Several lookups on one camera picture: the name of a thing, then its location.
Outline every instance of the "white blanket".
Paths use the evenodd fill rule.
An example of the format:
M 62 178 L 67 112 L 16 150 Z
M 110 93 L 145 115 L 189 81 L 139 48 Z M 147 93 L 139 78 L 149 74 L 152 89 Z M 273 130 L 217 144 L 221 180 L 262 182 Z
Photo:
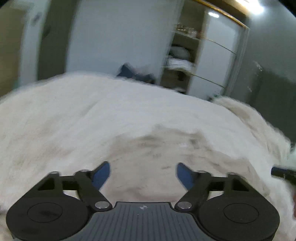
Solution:
M 237 172 L 279 211 L 274 240 L 296 237 L 288 185 L 270 177 L 289 142 L 273 128 L 250 129 L 256 122 L 233 110 L 157 86 L 68 74 L 8 95 L 0 114 L 1 241 L 11 240 L 5 211 L 48 172 L 72 175 L 105 160 L 112 173 L 102 193 L 112 203 L 177 201 L 186 192 L 175 177 L 180 161 L 214 175 Z

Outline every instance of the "black device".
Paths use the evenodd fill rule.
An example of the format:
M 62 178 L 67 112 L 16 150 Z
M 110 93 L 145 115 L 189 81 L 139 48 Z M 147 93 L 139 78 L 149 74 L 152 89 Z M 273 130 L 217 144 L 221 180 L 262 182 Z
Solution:
M 100 193 L 108 162 L 73 176 L 51 172 L 8 211 L 17 241 L 269 241 L 278 229 L 277 210 L 236 174 L 213 177 L 182 163 L 177 176 L 188 192 L 176 203 L 117 202 Z M 63 190 L 76 190 L 79 199 Z M 210 191 L 224 191 L 208 199 Z
M 290 182 L 292 185 L 296 185 L 296 171 L 295 170 L 274 166 L 271 169 L 271 175 L 274 177 L 280 177 L 280 178 Z

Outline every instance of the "gold strip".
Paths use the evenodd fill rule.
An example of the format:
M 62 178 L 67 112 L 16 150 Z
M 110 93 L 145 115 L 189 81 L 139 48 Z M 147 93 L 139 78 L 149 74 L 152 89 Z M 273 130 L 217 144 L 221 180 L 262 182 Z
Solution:
M 226 17 L 230 18 L 231 20 L 235 21 L 237 24 L 243 26 L 244 28 L 247 28 L 247 26 L 244 25 L 241 21 L 239 21 L 235 17 L 231 16 L 229 13 L 225 12 L 224 10 L 222 10 L 220 8 L 217 8 L 215 5 L 213 5 L 213 4 L 209 3 L 209 2 L 206 2 L 204 0 L 194 0 L 194 1 L 199 2 L 199 3 L 205 5 L 205 6 L 209 7 L 209 8 L 214 9 L 215 11 L 217 11 L 217 12 L 225 15 Z

